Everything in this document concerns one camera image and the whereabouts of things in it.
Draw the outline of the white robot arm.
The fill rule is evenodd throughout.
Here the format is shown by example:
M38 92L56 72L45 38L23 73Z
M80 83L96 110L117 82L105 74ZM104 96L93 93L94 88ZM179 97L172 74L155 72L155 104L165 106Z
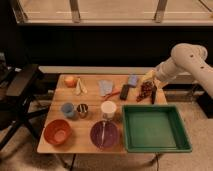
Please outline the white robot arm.
M161 62L153 70L147 72L142 80L157 78L161 82L169 82L181 72L189 72L210 94L213 93L213 68L205 60L208 51L204 46L180 43L175 45L170 57Z

